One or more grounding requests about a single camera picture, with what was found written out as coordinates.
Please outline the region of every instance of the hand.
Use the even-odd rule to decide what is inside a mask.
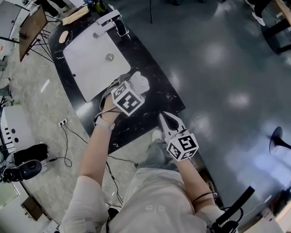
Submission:
[[[112,95],[110,94],[105,99],[105,104],[104,104],[103,111],[108,111],[111,108],[113,108],[114,106],[115,105],[113,103]],[[121,113],[121,110],[118,107],[116,107],[112,111],[120,111],[120,112],[105,112],[105,113],[102,113],[101,114],[102,119],[107,121],[107,122],[113,123],[116,120],[116,118],[119,116],[119,114]]]

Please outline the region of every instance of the black marble table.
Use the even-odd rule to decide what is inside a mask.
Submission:
[[[99,103],[103,92],[95,96],[89,103],[85,102],[66,63],[63,50],[83,30],[95,23],[99,17],[97,12],[89,12],[69,25],[59,25],[49,37],[50,51],[61,83],[89,136],[94,130],[93,120],[96,114],[100,112]],[[130,28],[128,29],[130,32],[124,37],[119,37],[115,28],[107,33],[130,64],[131,71],[129,73],[141,72],[141,75],[148,79],[150,90],[145,94],[145,103],[133,115],[128,117],[125,114],[120,114],[117,118],[110,140],[109,153],[158,126],[160,111],[178,113],[185,109],[183,102],[157,62]],[[65,30],[69,31],[68,37],[64,44],[60,44],[60,35]]]

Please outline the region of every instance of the floor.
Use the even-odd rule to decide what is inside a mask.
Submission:
[[[148,1],[110,3],[121,11],[182,98],[186,109],[181,117],[195,133],[224,205],[232,205],[249,185],[256,190],[243,209],[248,213],[263,204],[243,218],[246,223],[266,206],[264,200],[290,183],[290,152],[280,149],[270,155],[268,146],[277,126],[283,128],[284,140],[291,141],[291,53],[277,56],[271,51],[243,0],[208,0],[206,4],[184,0],[178,7],[155,0],[152,25]],[[276,22],[276,14],[271,3],[263,12],[268,25]],[[284,33],[281,38],[288,43]],[[47,143],[51,157],[63,156],[66,144],[65,133],[57,126],[60,117],[55,114],[68,118],[70,129],[89,140],[53,64],[34,53],[19,63],[16,47],[3,75],[7,76],[13,78],[15,101],[23,106],[36,142]],[[0,80],[0,86],[7,81]],[[141,162],[150,141],[149,132],[112,155]],[[68,168],[58,160],[25,182],[59,223],[72,197],[84,148],[85,143],[68,132],[68,157],[73,166]],[[135,168],[111,158],[109,163],[122,196]],[[107,172],[103,189],[118,203]]]

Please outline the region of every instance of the cube with fiducial markers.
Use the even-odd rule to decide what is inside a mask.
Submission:
[[[195,155],[199,146],[193,133],[181,137],[172,138],[167,146],[167,151],[177,161],[191,158]]]
[[[114,88],[111,94],[113,103],[128,116],[145,102],[145,99],[127,81],[124,81],[118,88]]]

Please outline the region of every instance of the sink basin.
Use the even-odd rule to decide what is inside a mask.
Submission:
[[[97,23],[92,24],[64,49],[65,59],[86,102],[130,71],[130,65],[107,32],[93,37],[99,27]]]

